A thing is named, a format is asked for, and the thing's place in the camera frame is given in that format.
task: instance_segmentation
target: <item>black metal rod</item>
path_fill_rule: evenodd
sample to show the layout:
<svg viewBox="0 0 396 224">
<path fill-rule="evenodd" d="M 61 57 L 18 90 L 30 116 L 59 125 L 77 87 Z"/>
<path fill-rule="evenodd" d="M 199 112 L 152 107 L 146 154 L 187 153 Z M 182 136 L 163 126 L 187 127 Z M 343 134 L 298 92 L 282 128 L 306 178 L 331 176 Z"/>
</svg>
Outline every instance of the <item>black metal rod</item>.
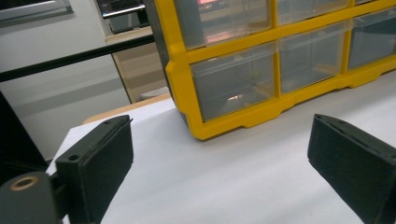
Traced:
<svg viewBox="0 0 396 224">
<path fill-rule="evenodd" d="M 91 49 L 70 56 L 54 59 L 51 61 L 37 63 L 22 68 L 0 73 L 0 82 L 9 81 L 15 78 L 27 77 L 36 73 L 46 72 L 51 69 L 63 67 L 72 63 L 80 63 L 90 59 L 105 56 L 107 54 L 116 53 L 126 49 L 136 48 L 154 42 L 153 35 L 146 35 L 132 40 L 123 41 L 121 43 L 101 47 L 99 49 Z"/>
</svg>

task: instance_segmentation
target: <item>white wall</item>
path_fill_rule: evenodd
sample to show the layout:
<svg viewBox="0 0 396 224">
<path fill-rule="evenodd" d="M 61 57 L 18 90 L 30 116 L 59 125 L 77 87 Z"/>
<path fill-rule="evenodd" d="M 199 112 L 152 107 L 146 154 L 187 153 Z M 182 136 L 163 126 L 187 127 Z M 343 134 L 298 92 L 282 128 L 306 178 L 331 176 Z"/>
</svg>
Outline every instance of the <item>white wall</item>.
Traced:
<svg viewBox="0 0 396 224">
<path fill-rule="evenodd" d="M 93 0 L 69 0 L 73 14 L 0 28 L 0 73 L 104 46 Z M 111 56 L 0 83 L 45 159 L 83 120 L 128 105 Z"/>
</svg>

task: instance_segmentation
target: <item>clear plastic drawer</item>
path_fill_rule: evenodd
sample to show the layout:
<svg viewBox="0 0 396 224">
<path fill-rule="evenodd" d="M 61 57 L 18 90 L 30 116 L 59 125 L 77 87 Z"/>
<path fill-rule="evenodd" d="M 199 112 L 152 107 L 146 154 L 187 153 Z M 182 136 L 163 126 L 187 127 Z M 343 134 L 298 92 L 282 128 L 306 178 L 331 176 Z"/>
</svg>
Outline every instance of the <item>clear plastic drawer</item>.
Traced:
<svg viewBox="0 0 396 224">
<path fill-rule="evenodd" d="M 274 96 L 275 43 L 191 65 L 203 120 Z"/>
<path fill-rule="evenodd" d="M 350 29 L 351 21 L 342 21 L 280 39 L 282 92 L 295 91 L 338 74 L 344 34 Z"/>
<path fill-rule="evenodd" d="M 175 0 L 187 49 L 213 45 L 271 27 L 269 0 Z"/>
<path fill-rule="evenodd" d="M 346 7 L 348 0 L 277 0 L 279 25 L 302 21 Z"/>
<path fill-rule="evenodd" d="M 396 54 L 396 7 L 354 19 L 349 69 Z"/>
</svg>

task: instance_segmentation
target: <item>wooden table edge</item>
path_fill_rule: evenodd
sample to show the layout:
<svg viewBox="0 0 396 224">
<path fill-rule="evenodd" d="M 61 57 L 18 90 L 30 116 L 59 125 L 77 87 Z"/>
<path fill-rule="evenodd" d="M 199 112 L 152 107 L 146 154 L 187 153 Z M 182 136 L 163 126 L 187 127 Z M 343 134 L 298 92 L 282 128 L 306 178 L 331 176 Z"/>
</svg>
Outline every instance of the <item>wooden table edge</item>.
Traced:
<svg viewBox="0 0 396 224">
<path fill-rule="evenodd" d="M 107 112 L 102 113 L 102 114 L 98 114 L 98 115 L 92 116 L 92 117 L 84 120 L 84 122 L 82 122 L 82 124 L 91 123 L 91 122 L 97 121 L 99 119 L 106 119 L 106 118 L 109 118 L 111 116 L 115 116 L 115 115 L 118 115 L 118 114 L 121 114 L 121 113 L 125 113 L 127 111 L 130 111 L 130 110 L 133 110 L 133 109 L 137 109 L 137 108 L 145 106 L 145 105 L 155 104 L 157 102 L 160 102 L 160 101 L 163 101 L 163 100 L 167 100 L 169 98 L 171 98 L 171 94 L 170 93 L 159 95 L 159 96 L 156 96 L 156 97 L 153 97 L 153 98 L 149 98 L 149 99 L 147 99 L 145 101 L 140 101 L 140 102 L 137 102 L 137 103 L 132 104 L 132 105 L 126 105 L 126 106 L 123 106 L 123 107 L 120 107 L 120 108 L 117 108 L 117 109 L 114 109 L 114 110 L 107 111 Z"/>
</svg>

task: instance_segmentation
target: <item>yellow storage organizer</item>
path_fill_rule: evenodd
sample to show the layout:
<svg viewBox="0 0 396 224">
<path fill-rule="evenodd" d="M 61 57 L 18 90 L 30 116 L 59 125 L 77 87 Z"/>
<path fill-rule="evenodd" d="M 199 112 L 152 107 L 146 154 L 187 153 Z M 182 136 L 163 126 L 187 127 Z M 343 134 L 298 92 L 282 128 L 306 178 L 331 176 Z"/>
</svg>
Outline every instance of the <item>yellow storage organizer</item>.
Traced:
<svg viewBox="0 0 396 224">
<path fill-rule="evenodd" d="M 169 88 L 193 136 L 252 127 L 396 68 L 396 1 L 307 1 L 316 5 L 305 10 L 294 0 L 145 2 Z M 188 2 L 198 8 L 186 7 Z M 221 12 L 212 13 L 215 7 Z"/>
</svg>

